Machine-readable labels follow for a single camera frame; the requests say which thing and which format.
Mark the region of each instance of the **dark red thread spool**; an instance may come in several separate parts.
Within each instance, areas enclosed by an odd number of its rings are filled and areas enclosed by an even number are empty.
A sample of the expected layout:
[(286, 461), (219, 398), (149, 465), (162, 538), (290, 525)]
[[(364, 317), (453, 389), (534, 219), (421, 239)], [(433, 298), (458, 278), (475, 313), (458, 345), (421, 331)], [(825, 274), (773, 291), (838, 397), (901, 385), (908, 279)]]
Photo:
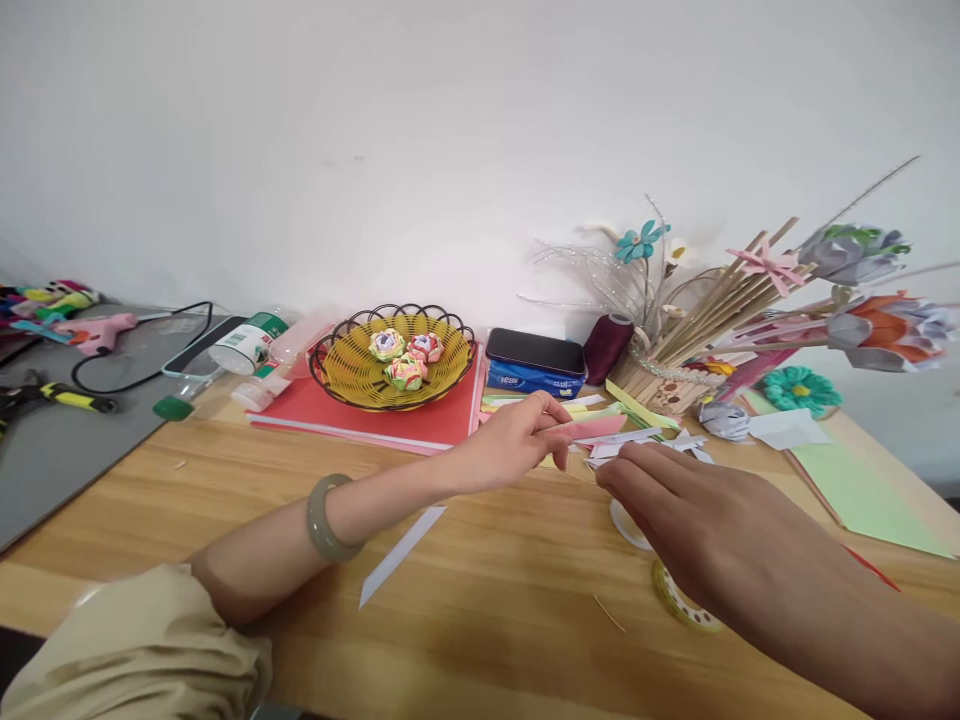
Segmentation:
[(617, 364), (620, 353), (630, 342), (633, 323), (626, 315), (610, 313), (597, 320), (593, 331), (583, 346), (583, 359), (587, 363), (587, 385), (599, 385)]

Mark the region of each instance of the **woven basket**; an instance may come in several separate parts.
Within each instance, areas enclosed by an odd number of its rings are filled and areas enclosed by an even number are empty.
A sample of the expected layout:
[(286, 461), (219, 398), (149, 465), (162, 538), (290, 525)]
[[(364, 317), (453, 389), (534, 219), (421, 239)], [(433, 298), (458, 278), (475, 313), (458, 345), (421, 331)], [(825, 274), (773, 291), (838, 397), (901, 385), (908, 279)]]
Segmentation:
[[(370, 352), (370, 336), (388, 328), (404, 341), (432, 332), (443, 342), (443, 354), (427, 365), (419, 390), (392, 385), (383, 372), (389, 363)], [(330, 397), (345, 405), (371, 412), (413, 410), (450, 392), (473, 365), (476, 352), (473, 330), (439, 305), (381, 305), (358, 312), (321, 339), (310, 356), (310, 373)]]
[(727, 379), (726, 375), (718, 373), (657, 365), (643, 357), (640, 347), (633, 340), (610, 371), (609, 377), (638, 403), (661, 415), (682, 413)]

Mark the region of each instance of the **black wire basket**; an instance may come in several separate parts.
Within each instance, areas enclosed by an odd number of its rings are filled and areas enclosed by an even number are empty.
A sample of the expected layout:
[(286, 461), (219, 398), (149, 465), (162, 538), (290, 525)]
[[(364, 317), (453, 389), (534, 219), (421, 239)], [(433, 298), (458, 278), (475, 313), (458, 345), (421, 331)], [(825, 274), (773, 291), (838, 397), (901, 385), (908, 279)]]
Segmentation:
[[(436, 333), (444, 350), (418, 390), (400, 390), (388, 382), (388, 363), (369, 350), (370, 336), (394, 329), (404, 341)], [(436, 402), (463, 380), (476, 360), (473, 330), (458, 315), (439, 305), (381, 305), (344, 320), (316, 344), (310, 354), (310, 374), (338, 402), (370, 412), (413, 410)]]

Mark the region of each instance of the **gray desk mat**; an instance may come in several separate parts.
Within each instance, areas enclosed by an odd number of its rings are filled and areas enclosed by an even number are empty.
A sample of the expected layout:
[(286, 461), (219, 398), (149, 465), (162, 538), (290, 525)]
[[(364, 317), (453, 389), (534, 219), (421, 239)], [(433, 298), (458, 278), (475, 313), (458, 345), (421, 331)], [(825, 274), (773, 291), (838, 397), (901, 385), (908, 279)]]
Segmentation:
[[(156, 310), (103, 304), (83, 315), (120, 312), (147, 315)], [(156, 372), (199, 332), (205, 319), (177, 315), (122, 333), (115, 353), (85, 365), (80, 379), (91, 389), (110, 390)], [(211, 327), (221, 320), (214, 316)], [(28, 369), (44, 373), (47, 382), (71, 385), (70, 370), (83, 357), (76, 348), (45, 341), (0, 370), (0, 385), (22, 384)], [(176, 380), (160, 376), (111, 395), (120, 403), (111, 415), (37, 401), (10, 423), (0, 441), (0, 552), (155, 432), (164, 421), (151, 408), (176, 387)]]

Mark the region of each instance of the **tissue box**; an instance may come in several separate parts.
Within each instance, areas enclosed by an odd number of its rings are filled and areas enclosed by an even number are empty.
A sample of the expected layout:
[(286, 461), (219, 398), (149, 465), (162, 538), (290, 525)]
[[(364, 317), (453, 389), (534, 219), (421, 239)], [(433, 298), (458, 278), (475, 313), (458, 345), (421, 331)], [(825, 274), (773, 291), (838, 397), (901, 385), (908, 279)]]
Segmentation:
[(569, 400), (575, 398), (583, 387), (583, 375), (561, 375), (548, 370), (514, 365), (502, 360), (491, 360), (487, 385), (502, 390), (532, 393), (546, 390), (554, 397)]

